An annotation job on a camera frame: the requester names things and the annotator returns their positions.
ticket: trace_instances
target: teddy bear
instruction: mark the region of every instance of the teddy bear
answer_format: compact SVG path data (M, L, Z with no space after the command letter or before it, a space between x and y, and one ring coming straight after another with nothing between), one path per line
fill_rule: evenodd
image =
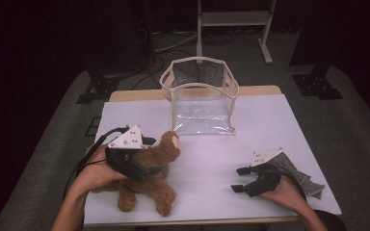
M165 179L170 171L169 163L176 160L179 154L178 136L174 131L168 131L161 136L161 141L158 145L140 149L133 157L134 161L143 167L161 167L161 171L153 175L149 174L140 182L127 178L97 188L93 192L119 191L117 205L123 212L130 212L134 209L136 193L145 193L155 201L158 213L166 217L171 213L176 193Z

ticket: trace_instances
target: brown stuffed animal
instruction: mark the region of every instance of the brown stuffed animal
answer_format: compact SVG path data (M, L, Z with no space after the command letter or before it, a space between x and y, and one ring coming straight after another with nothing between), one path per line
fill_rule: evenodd
M129 212L134 209L136 202L135 193L146 193L154 199L158 213L166 217L171 212L176 193L165 179L169 172L169 163L173 162L179 154L178 136L174 131L168 131L161 136L161 141L158 145L148 149L141 149L134 156L134 160L146 168L163 167L160 172L155 175L148 175L141 182L127 178L95 189L93 192L118 190L118 207L123 212Z

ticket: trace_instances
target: gray cloth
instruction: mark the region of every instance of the gray cloth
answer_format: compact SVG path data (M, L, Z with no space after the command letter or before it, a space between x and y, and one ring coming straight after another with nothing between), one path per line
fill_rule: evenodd
M310 181L311 176L306 175L296 169L293 163L288 159L284 152L278 154L275 158L268 162L276 167L284 168L288 170L299 182L300 186L306 196L313 196L317 199L321 199L322 190L326 187L325 185L316 184Z

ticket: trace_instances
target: clear plastic bag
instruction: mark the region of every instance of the clear plastic bag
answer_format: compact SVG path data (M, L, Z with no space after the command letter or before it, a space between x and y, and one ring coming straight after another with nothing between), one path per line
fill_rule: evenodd
M179 135L234 135L232 113L239 86L224 61L173 61L160 84L171 101L170 129Z

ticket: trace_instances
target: white metal stand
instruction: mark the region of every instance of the white metal stand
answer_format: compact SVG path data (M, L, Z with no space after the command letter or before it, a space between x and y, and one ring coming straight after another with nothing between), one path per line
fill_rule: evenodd
M269 35L270 25L272 24L276 1L277 0L272 0L268 11L203 13L201 9L201 0L198 0L197 56L203 56L202 27L264 25L263 37L259 38L258 42L266 64L272 64L273 60L267 48L266 41Z

